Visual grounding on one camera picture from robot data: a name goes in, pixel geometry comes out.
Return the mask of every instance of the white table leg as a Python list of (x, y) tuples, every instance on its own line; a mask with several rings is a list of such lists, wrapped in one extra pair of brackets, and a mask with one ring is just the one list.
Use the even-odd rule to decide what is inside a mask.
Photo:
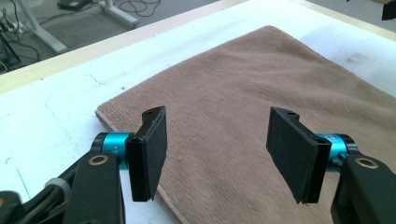
[(56, 53), (62, 54), (68, 51), (67, 46), (65, 46), (63, 43), (61, 43), (59, 40), (57, 40), (55, 37), (53, 37), (50, 33), (48, 33), (46, 30), (44, 30), (40, 24), (38, 24), (37, 20), (35, 19), (35, 16), (33, 15), (32, 11), (26, 4), (26, 0), (17, 0), (19, 5), (21, 6), (21, 9), (27, 16), (27, 18), (30, 21), (30, 29), (32, 32), (38, 36), (42, 41), (44, 41), (48, 46), (50, 46)]
[(130, 16), (128, 13), (113, 6), (111, 0), (105, 0), (99, 3), (100, 7), (108, 13), (110, 16), (116, 18), (117, 20), (123, 22), (125, 25), (134, 29), (139, 23), (139, 20)]

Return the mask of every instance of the folded cloth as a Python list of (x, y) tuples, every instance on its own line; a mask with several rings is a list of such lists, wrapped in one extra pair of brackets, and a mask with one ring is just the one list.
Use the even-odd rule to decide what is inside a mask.
[(265, 148), (272, 105), (314, 133), (349, 134), (396, 170), (396, 99), (275, 27), (177, 64), (96, 113), (136, 131), (159, 105), (169, 142), (159, 192), (183, 223), (332, 223), (339, 174), (325, 175), (318, 204), (295, 203)]

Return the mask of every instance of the floor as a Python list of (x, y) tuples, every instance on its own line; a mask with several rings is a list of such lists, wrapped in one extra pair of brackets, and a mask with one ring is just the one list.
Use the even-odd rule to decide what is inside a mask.
[[(138, 29), (155, 21), (164, 20), (216, 1), (218, 0), (113, 0), (113, 3), (114, 6), (123, 11), (129, 11), (128, 14), (139, 20), (139, 24), (136, 27)], [(99, 8), (98, 0), (93, 0), (92, 4), (88, 4), (77, 13), (59, 9), (57, 6), (58, 2), (59, 0), (27, 0), (30, 9), (32, 9), (41, 26), (64, 43), (70, 50), (78, 49), (130, 30), (127, 26), (109, 17)], [(6, 9), (8, 20), (11, 22), (16, 21), (14, 6), (10, 0), (2, 0), (0, 9), (2, 8)], [(57, 54), (52, 49), (26, 29), (28, 20), (19, 8), (17, 15), (19, 21), (24, 24), (24, 28), (17, 33), (20, 39), (19, 43), (30, 47), (12, 41), (11, 39), (17, 39), (14, 34), (5, 36), (9, 45), (21, 58), (21, 63), (9, 70), (18, 69), (56, 56)], [(2, 66), (0, 66), (0, 74), (5, 72), (5, 70), (2, 71)]]

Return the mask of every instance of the brass ring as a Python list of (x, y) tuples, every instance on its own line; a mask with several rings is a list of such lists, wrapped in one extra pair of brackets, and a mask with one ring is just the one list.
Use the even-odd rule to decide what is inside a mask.
[(365, 159), (365, 158), (356, 158), (355, 162), (357, 164), (359, 164), (360, 166), (369, 168), (369, 169), (377, 169), (378, 168), (378, 164), (376, 164), (375, 161), (371, 161), (369, 159)]
[(102, 165), (103, 163), (107, 162), (108, 156), (106, 155), (99, 155), (90, 158), (88, 161), (89, 165)]

